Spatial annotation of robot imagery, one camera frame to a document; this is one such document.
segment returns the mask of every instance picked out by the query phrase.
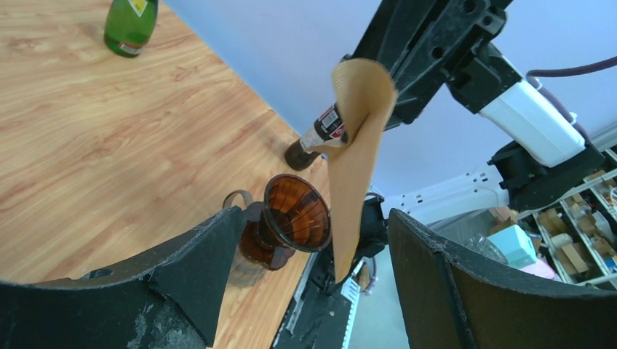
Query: brown plastic coffee dripper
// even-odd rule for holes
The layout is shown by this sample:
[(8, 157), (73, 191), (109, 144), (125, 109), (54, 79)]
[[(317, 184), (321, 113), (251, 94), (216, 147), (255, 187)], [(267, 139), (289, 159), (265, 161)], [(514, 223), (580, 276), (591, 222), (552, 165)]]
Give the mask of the brown plastic coffee dripper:
[[(223, 208), (230, 207), (237, 195), (242, 196), (247, 206), (244, 210), (247, 226), (242, 232), (238, 250), (253, 266), (246, 265), (236, 256), (230, 281), (239, 274), (250, 275), (251, 281), (240, 284), (254, 284), (257, 281), (255, 275), (258, 274), (259, 279), (264, 268), (283, 268), (295, 250), (318, 252), (332, 239), (330, 213), (324, 199), (298, 176), (281, 174), (272, 178), (266, 186), (263, 202), (253, 202), (250, 193), (236, 190), (227, 195)], [(256, 270), (255, 265), (263, 268)]]

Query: barcode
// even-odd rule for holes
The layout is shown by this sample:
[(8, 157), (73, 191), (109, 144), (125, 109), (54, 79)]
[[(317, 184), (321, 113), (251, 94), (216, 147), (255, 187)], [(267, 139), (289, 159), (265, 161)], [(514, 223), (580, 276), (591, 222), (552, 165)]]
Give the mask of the barcode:
[(322, 124), (325, 128), (328, 128), (336, 119), (338, 119), (338, 115), (336, 115), (336, 112), (332, 109), (323, 119)]

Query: dark glass bottle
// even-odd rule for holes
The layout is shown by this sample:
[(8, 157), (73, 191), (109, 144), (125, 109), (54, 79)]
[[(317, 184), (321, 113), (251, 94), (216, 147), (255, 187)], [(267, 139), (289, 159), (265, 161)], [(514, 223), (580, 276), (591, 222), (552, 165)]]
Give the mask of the dark glass bottle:
[(107, 14), (103, 40), (123, 57), (137, 57), (150, 40), (159, 0), (114, 0)]

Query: brown paper filter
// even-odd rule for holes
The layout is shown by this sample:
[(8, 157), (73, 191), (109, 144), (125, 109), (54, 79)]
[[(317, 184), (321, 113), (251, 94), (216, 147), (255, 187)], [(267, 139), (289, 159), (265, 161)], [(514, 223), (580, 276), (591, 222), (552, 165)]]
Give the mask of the brown paper filter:
[(342, 281), (356, 252), (362, 205), (375, 167), (386, 122), (397, 101), (388, 71), (372, 60), (353, 59), (333, 71), (336, 103), (348, 141), (325, 143), (308, 151), (328, 157), (336, 281)]

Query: yellow label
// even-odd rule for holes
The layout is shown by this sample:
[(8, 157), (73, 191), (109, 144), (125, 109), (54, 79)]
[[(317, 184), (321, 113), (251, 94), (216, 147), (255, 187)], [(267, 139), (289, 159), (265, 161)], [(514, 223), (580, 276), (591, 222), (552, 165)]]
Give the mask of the yellow label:
[(146, 0), (128, 0), (128, 2), (131, 4), (131, 7), (139, 17), (143, 15), (143, 11), (145, 11), (146, 6), (148, 6), (148, 2)]

